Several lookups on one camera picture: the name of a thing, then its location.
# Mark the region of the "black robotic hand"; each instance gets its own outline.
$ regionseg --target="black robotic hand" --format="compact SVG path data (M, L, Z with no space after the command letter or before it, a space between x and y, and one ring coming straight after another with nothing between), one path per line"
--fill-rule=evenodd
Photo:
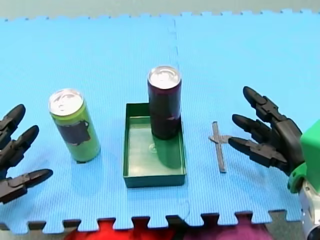
M30 127L17 140L11 140L11 135L18 128L26 112L20 104L0 120L0 203L8 203L28 192L28 188L38 185L52 176L50 169L41 169L21 176L7 176L9 168L17 166L24 158L24 153L30 148L39 133L37 125Z
M228 143L251 160L265 167L279 168L289 176L304 162L300 145L302 132L292 119L280 114L278 106L266 96L261 96L248 86L243 88L243 95L256 110L256 115L263 122L270 123L270 127L258 119L234 114L233 122L250 133L257 143L239 137L229 138Z

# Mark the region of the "green tray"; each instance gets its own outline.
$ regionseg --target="green tray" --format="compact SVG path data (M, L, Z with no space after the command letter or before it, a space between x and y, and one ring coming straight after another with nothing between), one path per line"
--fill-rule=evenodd
M128 188L179 186L186 166L182 127L170 140L151 133L148 103L126 105L123 178Z

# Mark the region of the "foam floor tile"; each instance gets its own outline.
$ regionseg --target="foam floor tile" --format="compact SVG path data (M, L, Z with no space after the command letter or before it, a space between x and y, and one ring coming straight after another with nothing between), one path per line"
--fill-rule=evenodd
M231 118L257 118L243 97L244 86L268 96L302 131L319 118L319 15L183 14L175 20L188 159L186 222L192 225L210 211L220 214L220 224L230 224L237 221L234 213L250 211L253 222L264 223L273 210L286 210L288 220L298 221L299 202L287 190L285 174L229 145L223 146L227 173L220 174L207 136L211 122L218 121L221 134L250 137Z
M34 124L40 128L8 176L42 168L54 174L1 205L0 223L22 234L29 222L45 221L44 233L60 233L64 220L81 220L80 231L94 231L99 219L116 219L115 229L131 228L132 217L150 217L150 228L166 227L166 216L199 226L201 214L218 213L218 223L229 225L243 211L252 211L255 223L269 222L273 210L287 210L287 220L298 221L300 204L283 173L224 144L227 173L220 174L208 136L218 121L221 134L250 137L231 120L234 113L255 117L244 85L270 97L303 131L318 119L319 21L318 14L284 11L1 22L0 115L23 103L26 114L13 138ZM182 74L186 183L127 189L126 103L148 101L147 74L158 65ZM49 115L48 98L61 88L76 88L87 101L102 147L87 164L71 159Z

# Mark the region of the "green can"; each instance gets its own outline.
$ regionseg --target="green can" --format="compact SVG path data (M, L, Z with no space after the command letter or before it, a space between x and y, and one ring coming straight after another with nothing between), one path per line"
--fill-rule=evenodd
M71 88L55 92L49 111L74 160L85 163L99 154L100 142L80 92Z

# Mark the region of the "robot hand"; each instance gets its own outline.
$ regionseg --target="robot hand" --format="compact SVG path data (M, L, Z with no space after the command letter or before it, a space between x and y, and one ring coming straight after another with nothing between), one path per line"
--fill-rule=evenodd
M23 158L39 133L37 125L30 127L17 140L11 135L18 128L25 115L25 106L20 104L0 120L0 203L6 204L28 192L28 188L38 185L52 176L50 169L41 169L6 178L9 168L15 167Z
M243 88L243 95L256 110L256 115L263 122L270 123L271 128L260 120L234 114L233 122L250 133L257 143L238 137L229 138L228 143L251 160L266 167L276 167L289 176L288 188L292 193L299 193L304 237L306 240L320 240L320 121L303 137L295 122L280 114L278 107L266 96L247 86Z
M254 121L234 114L233 122L250 133L258 144L239 137L229 138L228 143L251 160L265 167L276 167L289 176L304 163L300 144L302 132L292 119L280 114L278 106L266 96L247 86L243 88L243 95L256 110L256 115L263 122L270 123L271 128L258 119Z

